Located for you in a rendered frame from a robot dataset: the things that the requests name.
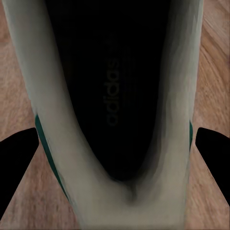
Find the gym shoe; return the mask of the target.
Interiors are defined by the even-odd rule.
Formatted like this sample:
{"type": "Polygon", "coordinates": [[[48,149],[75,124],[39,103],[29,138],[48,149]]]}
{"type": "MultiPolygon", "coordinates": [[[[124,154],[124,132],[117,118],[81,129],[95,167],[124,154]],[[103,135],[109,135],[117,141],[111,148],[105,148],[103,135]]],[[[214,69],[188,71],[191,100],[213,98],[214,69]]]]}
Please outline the gym shoe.
{"type": "Polygon", "coordinates": [[[2,0],[80,230],[185,230],[204,0],[2,0]]]}

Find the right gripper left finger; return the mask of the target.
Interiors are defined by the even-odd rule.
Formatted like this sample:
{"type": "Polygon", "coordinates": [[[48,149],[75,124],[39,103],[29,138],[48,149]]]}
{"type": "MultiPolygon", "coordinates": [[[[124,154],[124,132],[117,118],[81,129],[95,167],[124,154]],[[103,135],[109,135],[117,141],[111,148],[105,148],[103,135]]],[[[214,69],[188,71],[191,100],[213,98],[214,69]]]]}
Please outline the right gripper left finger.
{"type": "Polygon", "coordinates": [[[39,146],[35,127],[0,142],[0,220],[39,146]]]}

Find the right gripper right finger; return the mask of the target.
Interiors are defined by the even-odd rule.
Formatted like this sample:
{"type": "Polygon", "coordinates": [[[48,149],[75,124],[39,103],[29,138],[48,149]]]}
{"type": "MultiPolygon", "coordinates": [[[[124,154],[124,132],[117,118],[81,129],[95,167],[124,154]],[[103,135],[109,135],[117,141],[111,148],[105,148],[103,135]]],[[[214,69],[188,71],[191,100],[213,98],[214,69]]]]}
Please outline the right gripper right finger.
{"type": "Polygon", "coordinates": [[[230,138],[199,127],[195,145],[230,206],[230,138]]]}

